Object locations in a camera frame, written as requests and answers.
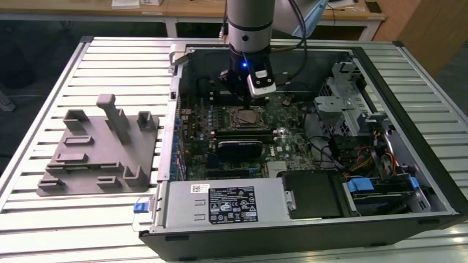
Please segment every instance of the wooden table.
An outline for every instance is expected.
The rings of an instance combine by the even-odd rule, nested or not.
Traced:
[[[225,2],[166,0],[161,6],[113,10],[113,0],[0,0],[0,19],[50,21],[163,22],[169,37],[178,37],[177,23],[222,23]],[[385,14],[371,13],[361,0],[355,8],[326,10],[319,25],[365,27],[359,40],[371,41]]]

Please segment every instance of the slotted aluminum surface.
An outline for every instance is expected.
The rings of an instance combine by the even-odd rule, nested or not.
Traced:
[[[293,44],[275,41],[275,44]],[[82,43],[0,180],[0,262],[163,262],[133,229],[133,206],[147,193],[39,197],[35,193],[65,130],[71,108],[102,116],[94,106],[102,93],[118,96],[126,114],[151,111],[166,123],[170,92],[169,52],[173,43],[219,44],[217,39],[95,38]],[[415,121],[430,145],[468,193],[468,128],[466,117],[427,77],[405,49],[393,43],[311,41],[310,45],[361,45]],[[382,108],[371,94],[377,107]],[[157,143],[158,168],[163,142]],[[145,214],[138,218],[150,225]],[[447,262],[465,261],[468,225],[417,235],[395,245],[310,253],[253,256],[205,262]]]

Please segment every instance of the white table leg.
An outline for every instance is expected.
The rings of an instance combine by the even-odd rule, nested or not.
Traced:
[[[169,37],[178,37],[178,18],[165,18]]]
[[[359,41],[373,41],[374,36],[378,32],[381,23],[382,21],[378,21],[378,20],[369,22],[367,27],[365,28],[363,33],[361,34]]]

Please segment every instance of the white sticker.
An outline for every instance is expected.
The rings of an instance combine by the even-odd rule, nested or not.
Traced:
[[[246,216],[257,216],[257,215],[258,215],[257,212],[247,212],[247,213],[246,213]]]
[[[210,185],[193,185],[191,193],[209,193]]]
[[[163,15],[162,12],[142,12],[142,15]]]

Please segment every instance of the barcode sticker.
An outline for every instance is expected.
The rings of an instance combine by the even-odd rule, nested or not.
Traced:
[[[191,193],[209,193],[210,185],[193,185]]]

